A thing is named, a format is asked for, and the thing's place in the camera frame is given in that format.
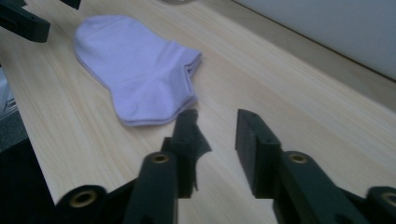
metal screw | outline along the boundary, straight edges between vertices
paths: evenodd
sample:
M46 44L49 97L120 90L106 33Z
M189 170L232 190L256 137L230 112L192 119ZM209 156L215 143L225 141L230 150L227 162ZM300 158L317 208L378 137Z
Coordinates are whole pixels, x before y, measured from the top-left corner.
M159 155L155 155L154 157L152 157L151 159L154 163L164 163L169 161L169 157L167 157L166 155L163 154L159 154Z
M97 194L94 190L84 190L70 200L70 206L75 208L85 207L91 203L93 203L97 198Z
M296 163L306 163L308 161L305 155L297 153L290 154L289 158Z

